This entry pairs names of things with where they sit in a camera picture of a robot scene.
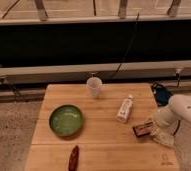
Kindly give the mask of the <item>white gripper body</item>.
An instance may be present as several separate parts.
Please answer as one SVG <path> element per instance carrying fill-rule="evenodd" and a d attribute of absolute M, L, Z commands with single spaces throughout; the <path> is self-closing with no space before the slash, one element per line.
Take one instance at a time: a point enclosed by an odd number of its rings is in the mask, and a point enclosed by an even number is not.
<path fill-rule="evenodd" d="M 171 135 L 174 135 L 178 130 L 178 118 L 168 107 L 159 108 L 153 114 L 153 121 L 158 128 Z"/>

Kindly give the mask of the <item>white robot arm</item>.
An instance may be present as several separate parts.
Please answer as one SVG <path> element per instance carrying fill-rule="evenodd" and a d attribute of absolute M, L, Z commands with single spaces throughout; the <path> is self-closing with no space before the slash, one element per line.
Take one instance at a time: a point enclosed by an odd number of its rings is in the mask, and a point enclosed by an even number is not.
<path fill-rule="evenodd" d="M 180 120 L 191 124 L 191 96 L 182 94 L 171 96 L 168 104 L 154 112 L 152 118 L 158 128 L 176 134 L 180 127 Z"/>

